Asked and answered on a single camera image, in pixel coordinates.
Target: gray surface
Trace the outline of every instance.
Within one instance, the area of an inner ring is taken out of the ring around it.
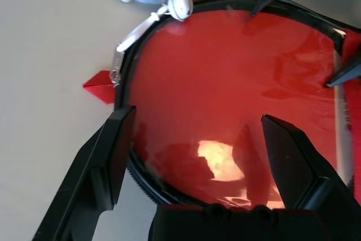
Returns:
[[[361,27],[361,0],[294,0]],[[0,0],[0,235],[30,240],[76,152],[111,112],[82,89],[155,6]],[[155,206],[126,175],[94,240],[146,240]]]

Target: white string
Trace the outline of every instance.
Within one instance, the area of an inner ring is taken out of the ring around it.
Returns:
[[[124,40],[119,43],[117,47],[118,52],[124,52],[130,46],[132,46],[146,31],[147,29],[156,21],[160,20],[160,16],[168,12],[168,6],[164,5],[157,10],[157,12],[152,12],[150,17],[148,17],[144,22],[139,26],[133,29]]]

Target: white surface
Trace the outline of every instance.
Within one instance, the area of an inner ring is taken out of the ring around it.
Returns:
[[[361,0],[294,0],[361,27]],[[82,89],[157,7],[119,0],[0,0],[0,236],[30,240],[79,148],[112,108]],[[94,240],[147,240],[155,206],[126,175]]]

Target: red paper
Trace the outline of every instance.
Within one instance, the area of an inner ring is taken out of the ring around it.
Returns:
[[[346,62],[356,53],[361,45],[361,34],[346,31],[346,39],[342,48],[342,61]],[[350,114],[351,131],[354,151],[354,195],[361,204],[361,85],[359,79],[344,83],[346,102]]]
[[[291,19],[193,14],[140,52],[129,103],[149,171],[207,203],[281,207],[261,116],[295,124],[336,167],[333,41]]]
[[[100,71],[89,79],[83,85],[83,88],[106,104],[111,104],[115,101],[115,89],[109,78],[109,71]]]

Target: black rim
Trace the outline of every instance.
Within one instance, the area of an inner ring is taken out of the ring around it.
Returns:
[[[193,13],[226,9],[251,11],[255,3],[256,0],[194,0]],[[263,12],[290,18],[317,29],[334,42],[335,49],[340,53],[343,37],[335,31],[335,28],[349,28],[359,32],[359,29],[319,15],[288,0],[274,0]],[[149,30],[126,51],[121,70],[122,80],[116,91],[115,110],[127,104],[131,79],[143,46],[157,29],[173,20],[175,19],[169,15],[163,16],[160,21],[154,23]],[[157,204],[206,205],[206,203],[180,192],[159,178],[155,178],[155,175],[145,167],[144,162],[133,148],[130,152],[127,167],[137,184]]]

